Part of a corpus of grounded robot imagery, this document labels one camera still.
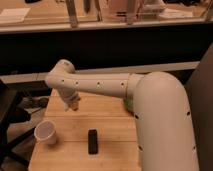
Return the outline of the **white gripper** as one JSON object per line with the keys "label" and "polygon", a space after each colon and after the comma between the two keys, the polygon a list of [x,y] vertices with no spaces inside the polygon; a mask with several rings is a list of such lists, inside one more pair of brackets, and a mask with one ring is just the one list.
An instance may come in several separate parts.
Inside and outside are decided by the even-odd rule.
{"label": "white gripper", "polygon": [[73,89],[61,89],[59,95],[65,104],[71,104],[80,100],[79,94]]}

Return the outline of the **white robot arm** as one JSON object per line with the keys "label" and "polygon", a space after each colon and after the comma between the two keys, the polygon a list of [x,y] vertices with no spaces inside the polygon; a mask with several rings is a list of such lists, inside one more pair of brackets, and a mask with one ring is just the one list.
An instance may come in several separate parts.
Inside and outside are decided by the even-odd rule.
{"label": "white robot arm", "polygon": [[77,74],[60,60],[46,75],[69,109],[80,92],[133,101],[141,171],[200,171],[192,114],[182,83],[166,72]]}

